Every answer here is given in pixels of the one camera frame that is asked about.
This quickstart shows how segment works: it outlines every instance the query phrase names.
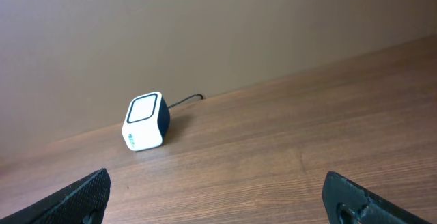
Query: blue logo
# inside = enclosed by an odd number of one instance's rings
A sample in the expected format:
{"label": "blue logo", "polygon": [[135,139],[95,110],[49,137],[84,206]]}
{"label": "blue logo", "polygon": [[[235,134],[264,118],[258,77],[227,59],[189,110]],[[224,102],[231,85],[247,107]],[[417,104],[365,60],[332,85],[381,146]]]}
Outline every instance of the blue logo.
{"label": "blue logo", "polygon": [[132,134],[129,134],[128,137],[129,137],[129,142],[130,142],[131,146],[134,147],[135,146],[134,136]]}

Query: small white box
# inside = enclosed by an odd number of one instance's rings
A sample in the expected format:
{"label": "small white box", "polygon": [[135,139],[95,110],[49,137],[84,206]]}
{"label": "small white box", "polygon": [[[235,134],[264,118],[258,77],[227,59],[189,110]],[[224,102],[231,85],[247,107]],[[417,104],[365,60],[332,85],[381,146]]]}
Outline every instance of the small white box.
{"label": "small white box", "polygon": [[155,148],[163,143],[170,125],[170,112],[160,92],[134,98],[130,102],[122,134],[132,151]]}

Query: plain wall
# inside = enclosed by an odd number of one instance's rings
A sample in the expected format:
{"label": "plain wall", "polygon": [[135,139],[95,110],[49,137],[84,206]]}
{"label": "plain wall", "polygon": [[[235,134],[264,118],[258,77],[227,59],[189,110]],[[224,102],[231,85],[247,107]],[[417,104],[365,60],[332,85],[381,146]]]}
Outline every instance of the plain wall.
{"label": "plain wall", "polygon": [[213,96],[437,22],[436,0],[0,1],[0,156],[123,122],[140,94]]}

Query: wood grain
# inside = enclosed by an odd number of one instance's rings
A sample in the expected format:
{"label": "wood grain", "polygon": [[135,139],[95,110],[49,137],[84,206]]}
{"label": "wood grain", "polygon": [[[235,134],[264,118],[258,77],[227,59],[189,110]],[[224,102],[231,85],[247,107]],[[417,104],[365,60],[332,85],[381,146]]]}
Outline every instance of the wood grain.
{"label": "wood grain", "polygon": [[0,164],[0,217],[101,167],[105,223],[327,223],[336,171],[437,222],[437,38],[171,110],[165,144],[131,152],[121,124]]}

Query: wooden surface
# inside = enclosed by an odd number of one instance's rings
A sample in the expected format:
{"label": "wooden surface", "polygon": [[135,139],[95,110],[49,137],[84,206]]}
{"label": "wooden surface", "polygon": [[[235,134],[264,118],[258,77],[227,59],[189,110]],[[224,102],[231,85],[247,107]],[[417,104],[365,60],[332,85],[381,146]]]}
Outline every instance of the wooden surface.
{"label": "wooden surface", "polygon": [[131,152],[118,124],[1,162],[0,217],[106,167],[105,223],[327,223],[328,171],[437,222],[437,38],[171,116],[152,150]]}

